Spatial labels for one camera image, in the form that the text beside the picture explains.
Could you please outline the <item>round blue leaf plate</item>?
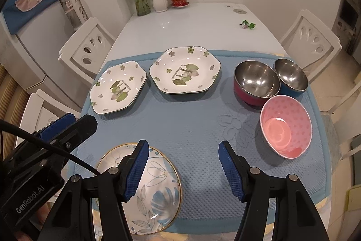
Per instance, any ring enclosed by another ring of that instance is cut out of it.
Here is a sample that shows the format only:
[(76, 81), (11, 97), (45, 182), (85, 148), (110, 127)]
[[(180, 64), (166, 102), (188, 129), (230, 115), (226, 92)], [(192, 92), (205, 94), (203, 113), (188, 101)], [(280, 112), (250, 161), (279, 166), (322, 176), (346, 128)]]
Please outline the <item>round blue leaf plate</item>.
[(181, 178), (175, 166), (150, 147), (137, 192), (123, 204), (130, 232), (144, 236), (167, 229), (177, 217), (181, 202)]

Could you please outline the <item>small hexagonal floral plate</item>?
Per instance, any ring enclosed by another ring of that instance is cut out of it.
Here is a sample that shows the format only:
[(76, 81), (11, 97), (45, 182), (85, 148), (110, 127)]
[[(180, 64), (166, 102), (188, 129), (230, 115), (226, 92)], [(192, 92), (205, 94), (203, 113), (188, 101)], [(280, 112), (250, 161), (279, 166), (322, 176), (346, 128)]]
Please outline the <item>small hexagonal floral plate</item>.
[(136, 100), (146, 78), (146, 71), (136, 61), (106, 69), (90, 90), (94, 112), (104, 115), (128, 108)]

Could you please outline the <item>red steel bowl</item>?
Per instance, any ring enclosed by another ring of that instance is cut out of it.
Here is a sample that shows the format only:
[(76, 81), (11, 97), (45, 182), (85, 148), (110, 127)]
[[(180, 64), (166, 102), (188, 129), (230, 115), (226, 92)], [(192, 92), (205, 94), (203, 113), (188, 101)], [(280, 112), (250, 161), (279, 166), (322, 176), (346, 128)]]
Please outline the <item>red steel bowl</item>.
[(234, 70), (233, 80), (235, 95), (252, 106), (263, 106), (281, 89), (275, 70), (260, 61), (241, 62)]

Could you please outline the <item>blue steel bowl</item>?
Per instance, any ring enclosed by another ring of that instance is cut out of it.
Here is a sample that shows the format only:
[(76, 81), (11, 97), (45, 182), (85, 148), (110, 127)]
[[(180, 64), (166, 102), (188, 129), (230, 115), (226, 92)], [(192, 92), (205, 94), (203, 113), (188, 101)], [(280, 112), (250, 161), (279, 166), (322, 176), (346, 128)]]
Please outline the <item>blue steel bowl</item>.
[(295, 62), (285, 58), (277, 59), (273, 69), (281, 82), (280, 95), (297, 98), (307, 90), (307, 76)]

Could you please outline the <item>large hexagonal floral plate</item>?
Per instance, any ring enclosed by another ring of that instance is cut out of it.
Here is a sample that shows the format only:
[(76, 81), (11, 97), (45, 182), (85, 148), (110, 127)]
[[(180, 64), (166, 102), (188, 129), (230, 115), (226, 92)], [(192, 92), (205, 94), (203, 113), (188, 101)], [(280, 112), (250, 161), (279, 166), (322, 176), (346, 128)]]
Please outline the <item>large hexagonal floral plate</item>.
[(210, 89), (220, 69), (220, 61), (208, 49), (189, 46), (165, 51), (149, 74), (162, 93), (193, 94)]

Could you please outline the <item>white chair near left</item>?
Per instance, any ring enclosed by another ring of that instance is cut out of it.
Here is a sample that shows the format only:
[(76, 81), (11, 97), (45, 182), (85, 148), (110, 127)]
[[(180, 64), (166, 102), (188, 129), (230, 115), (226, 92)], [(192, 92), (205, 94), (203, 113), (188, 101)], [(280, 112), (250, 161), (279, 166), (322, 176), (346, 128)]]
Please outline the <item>white chair near left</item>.
[(80, 113), (55, 100), (42, 90), (30, 95), (24, 114), (20, 122), (20, 128), (29, 133), (34, 133), (50, 125), (66, 113), (72, 113), (77, 119)]

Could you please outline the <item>white chair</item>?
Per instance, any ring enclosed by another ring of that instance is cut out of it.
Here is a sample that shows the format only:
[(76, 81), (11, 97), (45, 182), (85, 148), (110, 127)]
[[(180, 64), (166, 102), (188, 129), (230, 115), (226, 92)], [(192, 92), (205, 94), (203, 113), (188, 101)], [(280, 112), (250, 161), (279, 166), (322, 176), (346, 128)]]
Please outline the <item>white chair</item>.
[(330, 110), (330, 115), (337, 113), (333, 128), (340, 144), (350, 143), (360, 135), (360, 81)]
[(29, 133), (34, 133), (50, 125), (66, 113), (72, 113), (77, 119), (80, 113), (55, 100), (42, 90), (30, 95), (24, 114), (20, 122), (20, 128)]
[(58, 61), (91, 86), (115, 41), (99, 20), (91, 17), (59, 50)]
[(280, 44), (312, 83), (340, 53), (340, 39), (317, 16), (302, 9)]

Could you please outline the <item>white refrigerator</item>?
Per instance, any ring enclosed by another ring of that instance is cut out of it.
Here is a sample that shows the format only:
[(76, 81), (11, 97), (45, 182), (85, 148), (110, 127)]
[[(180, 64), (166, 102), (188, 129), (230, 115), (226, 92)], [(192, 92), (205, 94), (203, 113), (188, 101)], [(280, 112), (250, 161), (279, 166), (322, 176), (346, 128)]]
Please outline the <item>white refrigerator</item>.
[(1, 15), (1, 65), (27, 93), (42, 90), (79, 111), (89, 88), (58, 61), (60, 49), (73, 33), (59, 1), (14, 35)]

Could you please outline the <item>blue textured table mat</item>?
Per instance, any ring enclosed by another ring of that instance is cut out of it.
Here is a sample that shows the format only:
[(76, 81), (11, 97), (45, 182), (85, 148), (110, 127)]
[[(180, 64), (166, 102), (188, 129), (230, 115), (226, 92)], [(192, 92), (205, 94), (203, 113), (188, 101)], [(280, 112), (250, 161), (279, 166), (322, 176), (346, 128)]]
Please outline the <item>blue textured table mat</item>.
[(213, 51), (221, 63), (214, 85), (205, 92), (167, 95), (147, 80), (126, 110), (96, 115), (97, 131), (74, 154), (98, 167), (102, 158), (116, 166), (140, 139), (175, 166), (182, 186), (177, 217), (165, 231), (194, 235), (234, 232), (244, 204), (232, 193), (218, 159), (226, 140), (251, 164), (276, 177), (300, 177), (314, 203), (330, 195), (331, 162), (326, 132), (312, 91), (300, 97), (313, 134), (309, 148), (296, 159), (277, 155), (266, 143), (259, 124), (261, 110), (240, 101), (233, 90), (233, 71), (245, 60), (272, 66), (276, 57), (248, 51)]

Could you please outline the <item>white carved shelf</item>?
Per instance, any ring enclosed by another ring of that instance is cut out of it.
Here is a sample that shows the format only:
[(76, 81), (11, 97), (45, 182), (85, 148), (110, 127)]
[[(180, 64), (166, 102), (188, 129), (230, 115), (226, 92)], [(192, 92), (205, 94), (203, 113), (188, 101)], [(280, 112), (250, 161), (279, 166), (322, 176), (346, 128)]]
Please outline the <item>white carved shelf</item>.
[(65, 15), (70, 20), (74, 30), (77, 30), (89, 19), (81, 0), (62, 1), (62, 4), (65, 10)]

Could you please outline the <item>white chair near right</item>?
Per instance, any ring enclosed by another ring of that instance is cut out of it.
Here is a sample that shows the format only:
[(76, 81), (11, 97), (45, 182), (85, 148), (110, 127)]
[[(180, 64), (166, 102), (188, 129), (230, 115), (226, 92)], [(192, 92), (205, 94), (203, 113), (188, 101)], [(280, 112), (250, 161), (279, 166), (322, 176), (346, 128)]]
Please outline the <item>white chair near right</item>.
[(330, 110), (330, 115), (337, 113), (333, 128), (340, 144), (350, 143), (360, 135), (360, 81)]

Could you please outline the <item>white chair far right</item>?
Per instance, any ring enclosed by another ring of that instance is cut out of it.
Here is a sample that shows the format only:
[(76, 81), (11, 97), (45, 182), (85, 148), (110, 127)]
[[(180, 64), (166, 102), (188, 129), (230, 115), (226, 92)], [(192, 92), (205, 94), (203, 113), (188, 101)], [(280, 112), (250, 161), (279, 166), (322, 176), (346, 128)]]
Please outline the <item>white chair far right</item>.
[(317, 16), (302, 9), (280, 44), (312, 83), (340, 53), (340, 39)]

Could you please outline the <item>green wrapped candy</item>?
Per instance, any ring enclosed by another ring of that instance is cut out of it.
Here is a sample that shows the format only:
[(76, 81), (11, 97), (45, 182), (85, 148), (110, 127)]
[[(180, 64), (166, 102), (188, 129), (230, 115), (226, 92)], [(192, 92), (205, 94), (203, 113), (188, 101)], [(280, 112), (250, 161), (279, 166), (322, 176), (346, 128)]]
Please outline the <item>green wrapped candy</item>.
[(247, 20), (243, 20), (240, 26), (244, 29), (254, 29), (256, 27), (256, 24), (254, 24), (253, 22), (249, 23)]

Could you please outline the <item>white ceramic vase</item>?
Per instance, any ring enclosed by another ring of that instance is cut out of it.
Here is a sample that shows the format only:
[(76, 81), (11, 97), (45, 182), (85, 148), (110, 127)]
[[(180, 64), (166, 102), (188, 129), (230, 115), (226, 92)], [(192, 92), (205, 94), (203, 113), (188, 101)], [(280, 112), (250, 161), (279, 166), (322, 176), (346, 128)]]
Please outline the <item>white ceramic vase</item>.
[(165, 12), (168, 9), (168, 0), (152, 0), (152, 5), (157, 13)]

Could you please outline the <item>round table coaster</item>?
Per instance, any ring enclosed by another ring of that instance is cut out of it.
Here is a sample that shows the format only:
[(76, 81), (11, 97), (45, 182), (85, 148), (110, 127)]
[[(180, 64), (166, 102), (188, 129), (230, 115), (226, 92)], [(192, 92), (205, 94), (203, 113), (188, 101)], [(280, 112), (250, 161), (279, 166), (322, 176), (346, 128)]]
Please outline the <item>round table coaster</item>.
[(233, 12), (238, 13), (238, 14), (243, 14), (243, 15), (247, 14), (247, 12), (242, 9), (234, 9)]

